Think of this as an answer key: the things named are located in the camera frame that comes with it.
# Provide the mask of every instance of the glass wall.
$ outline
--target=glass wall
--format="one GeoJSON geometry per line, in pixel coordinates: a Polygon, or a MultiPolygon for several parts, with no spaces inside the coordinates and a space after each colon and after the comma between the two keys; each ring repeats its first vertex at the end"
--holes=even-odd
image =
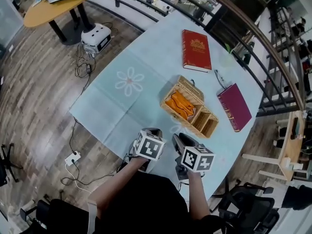
{"type": "Polygon", "coordinates": [[[0,0],[0,44],[6,47],[22,27],[23,19],[10,0],[0,0]]]}

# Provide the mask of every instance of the book cover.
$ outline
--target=book cover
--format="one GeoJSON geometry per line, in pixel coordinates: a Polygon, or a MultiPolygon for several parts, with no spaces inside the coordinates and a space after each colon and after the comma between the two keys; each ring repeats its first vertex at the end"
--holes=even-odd
{"type": "Polygon", "coordinates": [[[252,115],[237,84],[231,85],[218,98],[235,132],[240,132],[252,115]]]}
{"type": "Polygon", "coordinates": [[[183,67],[208,72],[211,70],[210,51],[206,35],[183,30],[183,67]]]}

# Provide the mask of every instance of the orange fabric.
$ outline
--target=orange fabric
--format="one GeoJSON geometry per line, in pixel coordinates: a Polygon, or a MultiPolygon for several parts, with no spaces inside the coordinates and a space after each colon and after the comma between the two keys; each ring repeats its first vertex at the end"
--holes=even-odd
{"type": "Polygon", "coordinates": [[[195,107],[178,91],[171,95],[166,104],[186,120],[189,116],[194,115],[195,107]]]}

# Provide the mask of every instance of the power outlet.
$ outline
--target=power outlet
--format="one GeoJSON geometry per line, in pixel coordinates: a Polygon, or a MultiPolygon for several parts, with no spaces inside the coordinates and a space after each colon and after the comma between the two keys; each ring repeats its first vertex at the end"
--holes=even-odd
{"type": "Polygon", "coordinates": [[[67,166],[70,166],[72,165],[73,163],[75,163],[78,159],[81,158],[81,155],[80,153],[78,153],[77,151],[75,151],[75,154],[70,154],[66,159],[65,159],[65,162],[66,162],[66,165],[67,166]]]}

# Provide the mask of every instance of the wooden floor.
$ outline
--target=wooden floor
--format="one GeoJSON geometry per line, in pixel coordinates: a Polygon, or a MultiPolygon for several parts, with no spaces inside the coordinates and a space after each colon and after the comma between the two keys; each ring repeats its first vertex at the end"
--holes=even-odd
{"type": "MultiPolygon", "coordinates": [[[[93,80],[140,32],[103,10],[88,4],[85,8],[95,21],[111,21],[119,30],[111,44],[96,57],[93,80]]],[[[60,17],[57,23],[62,27],[70,19],[68,14],[60,17]]],[[[62,177],[69,176],[64,159],[71,153],[69,139],[74,119],[68,110],[87,81],[74,75],[76,46],[62,45],[48,24],[35,29],[22,28],[12,44],[13,52],[0,61],[0,75],[4,76],[0,93],[0,143],[15,144],[12,161],[24,169],[14,171],[20,178],[19,183],[10,181],[0,188],[0,201],[4,204],[0,209],[5,213],[12,205],[18,210],[31,199],[42,199],[44,194],[57,198],[61,189],[66,201],[85,208],[88,193],[74,184],[65,187],[60,183],[62,177]]],[[[276,157],[272,146],[277,136],[274,122],[283,117],[286,116],[258,118],[242,153],[276,157]]],[[[83,181],[105,175],[121,163],[80,125],[76,126],[72,146],[82,154],[79,168],[83,181]]],[[[239,156],[229,173],[231,184],[239,178],[262,185],[266,178],[257,173],[259,169],[275,172],[276,167],[264,167],[239,156]]],[[[92,190],[104,180],[85,188],[92,190]]]]}

